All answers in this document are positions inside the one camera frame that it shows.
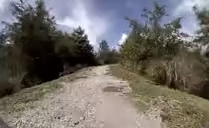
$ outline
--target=foliage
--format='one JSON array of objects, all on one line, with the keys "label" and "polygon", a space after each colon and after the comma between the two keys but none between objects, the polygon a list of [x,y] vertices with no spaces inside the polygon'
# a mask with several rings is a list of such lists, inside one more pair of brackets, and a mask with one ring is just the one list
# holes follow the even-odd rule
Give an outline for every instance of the foliage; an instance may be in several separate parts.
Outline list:
[{"label": "foliage", "polygon": [[98,60],[101,64],[113,64],[119,61],[119,53],[115,49],[110,49],[106,40],[99,43]]},{"label": "foliage", "polygon": [[14,22],[4,22],[6,28],[0,31],[0,90],[4,94],[97,64],[85,31],[81,27],[71,34],[57,30],[43,0],[12,2],[11,12]]},{"label": "foliage", "polygon": [[164,6],[154,4],[155,9],[144,9],[142,17],[145,23],[127,18],[132,31],[127,41],[122,45],[122,59],[139,65],[159,57],[172,57],[179,52],[181,47],[180,37],[181,18],[161,25],[162,19],[167,16]]},{"label": "foliage", "polygon": [[[166,9],[157,3],[153,11],[144,9],[143,22],[127,18],[132,30],[120,49],[121,63],[160,85],[209,99],[209,10],[194,11],[201,26],[194,42],[183,40],[181,18],[162,23]],[[195,44],[208,46],[206,56],[190,50]]]}]

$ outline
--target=white cloud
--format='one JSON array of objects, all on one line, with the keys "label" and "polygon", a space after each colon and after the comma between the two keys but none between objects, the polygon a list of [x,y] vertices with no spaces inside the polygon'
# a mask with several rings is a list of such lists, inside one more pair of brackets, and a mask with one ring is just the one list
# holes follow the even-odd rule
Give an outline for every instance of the white cloud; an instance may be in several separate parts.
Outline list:
[{"label": "white cloud", "polygon": [[127,37],[128,37],[128,35],[123,33],[120,40],[118,41],[118,44],[122,45],[126,41]]},{"label": "white cloud", "polygon": [[0,0],[0,9],[1,10],[4,10],[5,2],[7,2],[7,0]]},{"label": "white cloud", "polygon": [[85,3],[84,0],[75,1],[75,3],[72,4],[73,9],[71,10],[71,14],[66,16],[63,20],[58,20],[57,23],[73,28],[81,26],[85,29],[90,43],[96,47],[98,40],[107,32],[109,24],[107,18],[97,16],[93,11],[89,10],[86,6],[88,1],[86,2],[87,3]]},{"label": "white cloud", "polygon": [[199,8],[209,8],[209,0],[182,0],[181,4],[175,9],[174,15],[193,13],[194,5]]},{"label": "white cloud", "polygon": [[190,35],[193,35],[200,28],[193,11],[193,6],[197,6],[200,9],[209,9],[209,0],[182,0],[173,11],[174,17],[183,17],[184,24],[182,31]]}]

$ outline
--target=dirt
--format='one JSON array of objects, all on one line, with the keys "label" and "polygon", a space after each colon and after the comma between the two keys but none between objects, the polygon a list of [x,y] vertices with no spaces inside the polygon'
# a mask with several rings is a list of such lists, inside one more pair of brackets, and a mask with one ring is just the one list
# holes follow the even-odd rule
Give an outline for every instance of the dirt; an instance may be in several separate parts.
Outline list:
[{"label": "dirt", "polygon": [[108,66],[90,68],[63,88],[32,102],[30,109],[0,117],[13,128],[165,128],[159,110],[139,112],[129,83],[108,75]]}]

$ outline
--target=hillside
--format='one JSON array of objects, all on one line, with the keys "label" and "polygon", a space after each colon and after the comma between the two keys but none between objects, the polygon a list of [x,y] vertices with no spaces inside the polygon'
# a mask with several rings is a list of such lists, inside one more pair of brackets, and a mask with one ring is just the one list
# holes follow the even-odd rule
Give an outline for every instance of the hillside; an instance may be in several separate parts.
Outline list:
[{"label": "hillside", "polygon": [[209,101],[99,66],[0,99],[0,118],[13,128],[201,128]]},{"label": "hillside", "polygon": [[147,78],[124,70],[119,65],[111,66],[111,73],[129,81],[138,109],[146,113],[160,110],[160,116],[169,128],[209,127],[208,100],[158,86]]}]

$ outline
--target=green grass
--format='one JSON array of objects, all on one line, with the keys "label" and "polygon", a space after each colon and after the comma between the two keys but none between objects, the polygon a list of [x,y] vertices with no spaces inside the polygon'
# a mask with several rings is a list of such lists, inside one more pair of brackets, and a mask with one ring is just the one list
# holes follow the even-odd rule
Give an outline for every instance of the green grass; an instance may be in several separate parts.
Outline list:
[{"label": "green grass", "polygon": [[202,128],[209,122],[209,101],[177,90],[171,90],[120,65],[110,67],[111,74],[130,82],[133,97],[139,110],[148,112],[152,106],[167,116],[170,128]]}]

